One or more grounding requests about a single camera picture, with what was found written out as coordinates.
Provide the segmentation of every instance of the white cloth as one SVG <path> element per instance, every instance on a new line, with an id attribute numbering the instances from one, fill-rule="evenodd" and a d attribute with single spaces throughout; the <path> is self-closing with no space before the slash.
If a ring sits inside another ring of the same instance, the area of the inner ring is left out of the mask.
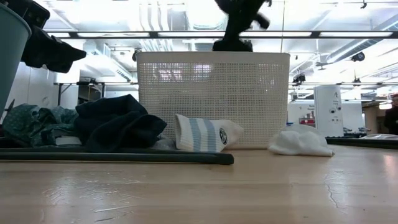
<path id="1" fill-rule="evenodd" d="M 175 142 L 177 149 L 194 152 L 221 152 L 233 145 L 243 128 L 228 120 L 187 118 L 175 115 Z"/>
<path id="2" fill-rule="evenodd" d="M 268 150 L 290 156 L 333 156 L 335 154 L 318 130 L 301 124 L 284 127 L 269 141 Z"/>
<path id="3" fill-rule="evenodd" d="M 55 139 L 55 144 L 58 146 L 81 146 L 81 141 L 75 136 L 61 136 Z"/>

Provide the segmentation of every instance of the dark blue fabric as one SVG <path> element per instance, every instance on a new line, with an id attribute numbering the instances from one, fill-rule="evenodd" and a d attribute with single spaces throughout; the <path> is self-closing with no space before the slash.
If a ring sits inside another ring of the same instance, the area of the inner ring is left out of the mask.
<path id="1" fill-rule="evenodd" d="M 75 129 L 90 152 L 115 152 L 120 147 L 151 147 L 166 122 L 149 115 L 131 95 L 103 98 L 76 107 Z"/>

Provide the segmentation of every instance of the gray bin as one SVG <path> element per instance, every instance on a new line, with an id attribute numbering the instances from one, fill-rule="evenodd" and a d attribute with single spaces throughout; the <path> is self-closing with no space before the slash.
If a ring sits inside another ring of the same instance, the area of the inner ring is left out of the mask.
<path id="1" fill-rule="evenodd" d="M 3 112 L 32 31 L 18 14 L 1 3 L 0 30 L 0 111 Z"/>

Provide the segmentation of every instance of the white machine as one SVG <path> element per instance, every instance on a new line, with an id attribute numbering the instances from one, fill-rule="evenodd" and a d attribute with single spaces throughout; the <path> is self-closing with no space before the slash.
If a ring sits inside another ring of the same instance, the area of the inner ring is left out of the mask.
<path id="1" fill-rule="evenodd" d="M 343 137 L 340 86 L 317 86 L 314 89 L 315 124 L 324 137 Z"/>

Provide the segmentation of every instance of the sock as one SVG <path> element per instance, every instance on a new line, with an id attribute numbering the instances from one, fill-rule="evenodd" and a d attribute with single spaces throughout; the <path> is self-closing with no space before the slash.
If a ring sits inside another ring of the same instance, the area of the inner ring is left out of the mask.
<path id="1" fill-rule="evenodd" d="M 175 141 L 180 150 L 221 152 L 235 144 L 242 133 L 243 128 L 232 121 L 175 115 Z"/>

